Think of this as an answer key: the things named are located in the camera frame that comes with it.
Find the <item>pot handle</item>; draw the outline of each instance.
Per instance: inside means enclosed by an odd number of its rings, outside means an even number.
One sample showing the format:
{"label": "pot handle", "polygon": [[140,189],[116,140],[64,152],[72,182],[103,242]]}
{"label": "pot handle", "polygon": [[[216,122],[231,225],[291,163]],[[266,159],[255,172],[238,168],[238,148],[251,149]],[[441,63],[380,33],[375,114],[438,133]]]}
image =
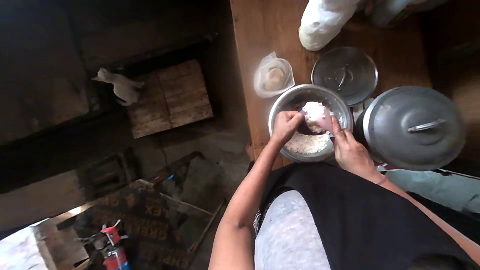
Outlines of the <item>pot handle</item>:
{"label": "pot handle", "polygon": [[422,124],[422,125],[418,125],[418,126],[414,126],[414,127],[411,127],[409,129],[407,129],[407,131],[409,133],[415,133],[415,132],[420,132],[422,130],[427,130],[427,129],[431,129],[431,128],[435,128],[435,127],[439,127],[441,125],[443,125],[446,121],[443,120],[443,119],[437,119],[433,122],[430,122],[430,123],[426,123],[426,124]]}

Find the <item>lid handle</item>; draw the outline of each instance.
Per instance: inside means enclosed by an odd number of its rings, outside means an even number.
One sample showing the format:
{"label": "lid handle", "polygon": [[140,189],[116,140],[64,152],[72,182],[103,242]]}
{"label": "lid handle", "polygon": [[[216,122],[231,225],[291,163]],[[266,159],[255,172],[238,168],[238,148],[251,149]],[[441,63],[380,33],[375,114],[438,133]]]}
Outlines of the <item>lid handle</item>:
{"label": "lid handle", "polygon": [[430,123],[426,123],[426,124],[411,127],[409,129],[407,129],[407,131],[409,133],[415,133],[415,132],[419,132],[419,131],[422,131],[422,130],[427,130],[427,129],[439,127],[439,126],[443,125],[445,122],[446,121],[443,120],[443,119],[437,119],[437,120],[435,120],[433,122],[430,122]]}
{"label": "lid handle", "polygon": [[343,68],[342,68],[342,80],[340,81],[340,84],[338,85],[338,90],[340,91],[342,85],[343,85],[343,82],[345,81],[345,77],[347,76],[347,67],[348,67],[348,64],[346,64]]}

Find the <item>white plastic bag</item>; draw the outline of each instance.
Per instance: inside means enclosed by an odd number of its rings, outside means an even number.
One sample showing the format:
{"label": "white plastic bag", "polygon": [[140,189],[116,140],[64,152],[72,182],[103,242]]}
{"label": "white plastic bag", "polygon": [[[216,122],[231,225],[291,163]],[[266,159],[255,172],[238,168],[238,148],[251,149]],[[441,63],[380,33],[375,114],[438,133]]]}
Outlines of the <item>white plastic bag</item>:
{"label": "white plastic bag", "polygon": [[353,16],[360,0],[310,0],[299,28],[301,44],[307,50],[325,47]]}
{"label": "white plastic bag", "polygon": [[[268,83],[267,74],[274,68],[278,68],[283,72],[284,82],[278,90],[272,91],[265,88],[265,83]],[[253,78],[253,88],[255,88],[255,92],[259,97],[271,98],[280,95],[294,85],[292,66],[287,60],[277,58],[276,53],[272,52],[260,61]]]}

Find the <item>cat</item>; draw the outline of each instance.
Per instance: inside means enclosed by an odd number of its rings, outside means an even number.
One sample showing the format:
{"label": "cat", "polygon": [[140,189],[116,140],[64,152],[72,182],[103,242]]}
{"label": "cat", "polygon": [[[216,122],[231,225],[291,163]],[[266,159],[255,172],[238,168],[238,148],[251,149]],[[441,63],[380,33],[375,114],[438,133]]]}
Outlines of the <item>cat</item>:
{"label": "cat", "polygon": [[136,88],[142,88],[145,82],[136,82],[121,75],[111,73],[105,68],[100,68],[94,81],[113,84],[113,93],[118,97],[117,102],[122,106],[130,106],[138,101],[140,92]]}

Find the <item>pot lid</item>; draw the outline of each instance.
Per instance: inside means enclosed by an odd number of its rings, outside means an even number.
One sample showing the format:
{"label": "pot lid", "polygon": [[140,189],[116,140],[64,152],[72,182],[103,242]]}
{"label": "pot lid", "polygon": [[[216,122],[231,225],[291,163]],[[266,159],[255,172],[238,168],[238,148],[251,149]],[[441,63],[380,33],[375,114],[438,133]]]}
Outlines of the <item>pot lid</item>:
{"label": "pot lid", "polygon": [[312,70],[312,84],[337,92],[349,107],[368,99],[377,81],[375,63],[356,47],[338,47],[324,53]]}
{"label": "pot lid", "polygon": [[379,95],[363,117],[371,150],[396,167],[427,171],[458,156],[465,123],[458,107],[439,92],[401,86]]}

